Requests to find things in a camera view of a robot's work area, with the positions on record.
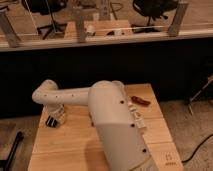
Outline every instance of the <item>floor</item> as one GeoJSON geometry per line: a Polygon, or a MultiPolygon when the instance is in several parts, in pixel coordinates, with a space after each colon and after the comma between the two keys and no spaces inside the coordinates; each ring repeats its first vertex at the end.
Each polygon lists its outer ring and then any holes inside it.
{"type": "MultiPolygon", "coordinates": [[[[186,14],[183,19],[182,29],[195,30],[203,28],[213,29],[213,1],[212,0],[187,0],[189,5],[186,14]]],[[[41,15],[40,13],[30,13],[24,9],[21,0],[20,3],[11,4],[10,10],[6,12],[15,32],[21,37],[22,40],[34,40],[41,39],[41,35],[38,35],[36,27],[43,26],[51,23],[50,15],[41,15]]],[[[54,19],[60,23],[67,23],[74,20],[73,16],[73,4],[76,0],[69,0],[66,8],[57,13],[53,13],[54,19]]],[[[132,7],[132,1],[126,0],[111,0],[113,3],[113,9],[118,19],[125,19],[130,24],[137,24],[145,26],[147,23],[147,17],[141,16],[132,7]]],[[[93,14],[97,13],[97,8],[84,9],[83,17],[85,20],[92,20],[93,14]]],[[[152,21],[152,24],[159,30],[165,31],[172,23],[175,15],[175,10],[166,12],[168,16],[167,20],[157,19],[152,21]]],[[[55,39],[61,38],[60,34],[51,34],[48,38],[55,39]]],[[[0,41],[4,40],[4,36],[0,29],[0,41]]]]}
{"type": "MultiPolygon", "coordinates": [[[[213,103],[197,101],[192,103],[194,114],[183,101],[160,102],[160,107],[168,124],[181,160],[187,159],[196,146],[213,133],[213,103]]],[[[11,171],[26,171],[40,116],[0,120],[0,159],[5,159],[17,133],[24,132],[24,140],[18,147],[11,165],[11,171]]],[[[194,158],[184,164],[186,171],[213,170],[213,137],[206,141],[194,158]]]]}

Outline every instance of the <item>cable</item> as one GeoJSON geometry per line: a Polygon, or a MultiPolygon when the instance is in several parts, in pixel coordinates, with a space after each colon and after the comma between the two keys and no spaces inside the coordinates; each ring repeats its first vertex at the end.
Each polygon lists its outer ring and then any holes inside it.
{"type": "Polygon", "coordinates": [[[118,17],[116,15],[116,12],[119,11],[119,10],[121,10],[123,8],[123,4],[117,3],[117,2],[110,2],[110,7],[112,9],[112,14],[113,14],[114,18],[117,20],[118,17]],[[120,5],[120,8],[114,9],[113,5],[120,5]]]}
{"type": "Polygon", "coordinates": [[[193,157],[194,155],[196,154],[197,150],[209,139],[213,136],[213,134],[210,134],[208,137],[206,137],[194,150],[194,152],[192,153],[192,155],[186,159],[186,160],[183,160],[182,163],[187,163],[189,162],[193,157]]]}

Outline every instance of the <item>office chair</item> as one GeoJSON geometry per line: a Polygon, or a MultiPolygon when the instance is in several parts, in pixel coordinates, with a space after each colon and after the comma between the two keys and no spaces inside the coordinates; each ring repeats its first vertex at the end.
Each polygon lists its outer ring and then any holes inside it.
{"type": "Polygon", "coordinates": [[[39,12],[41,15],[51,16],[51,24],[37,27],[39,34],[42,33],[42,29],[48,29],[42,39],[45,39],[51,32],[64,32],[62,27],[66,27],[67,24],[59,24],[53,18],[53,12],[58,12],[63,8],[66,8],[68,0],[22,0],[23,7],[31,11],[32,13],[39,12]]]}
{"type": "Polygon", "coordinates": [[[146,28],[135,29],[141,26],[132,25],[134,33],[159,32],[154,27],[150,27],[151,19],[155,21],[163,17],[163,19],[167,20],[168,16],[164,15],[164,13],[176,9],[178,0],[133,0],[132,6],[137,13],[144,17],[148,17],[146,28]]]}

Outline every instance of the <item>desk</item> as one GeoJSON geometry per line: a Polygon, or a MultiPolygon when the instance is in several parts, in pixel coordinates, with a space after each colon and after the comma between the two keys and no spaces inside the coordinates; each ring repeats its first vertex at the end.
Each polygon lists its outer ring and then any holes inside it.
{"type": "MultiPolygon", "coordinates": [[[[143,114],[147,131],[145,142],[159,171],[181,171],[183,166],[150,84],[127,85],[129,96],[151,101],[137,106],[143,114]]],[[[109,171],[104,152],[87,107],[65,106],[66,124],[59,128],[45,126],[43,112],[29,164],[29,171],[109,171]]]]}
{"type": "MultiPolygon", "coordinates": [[[[132,29],[128,20],[107,20],[107,21],[85,21],[85,28],[92,25],[95,28],[95,36],[106,36],[114,29],[122,29],[123,35],[132,35],[132,29]]],[[[68,22],[64,38],[76,37],[75,22],[68,22]]]]}

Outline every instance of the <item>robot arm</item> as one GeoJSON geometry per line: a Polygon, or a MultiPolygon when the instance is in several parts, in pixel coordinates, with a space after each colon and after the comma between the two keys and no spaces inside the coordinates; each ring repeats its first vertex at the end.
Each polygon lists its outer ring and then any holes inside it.
{"type": "Polygon", "coordinates": [[[91,88],[59,90],[53,81],[47,80],[32,97],[59,122],[63,104],[88,105],[112,171],[156,171],[123,87],[121,82],[100,81],[91,88]]]}

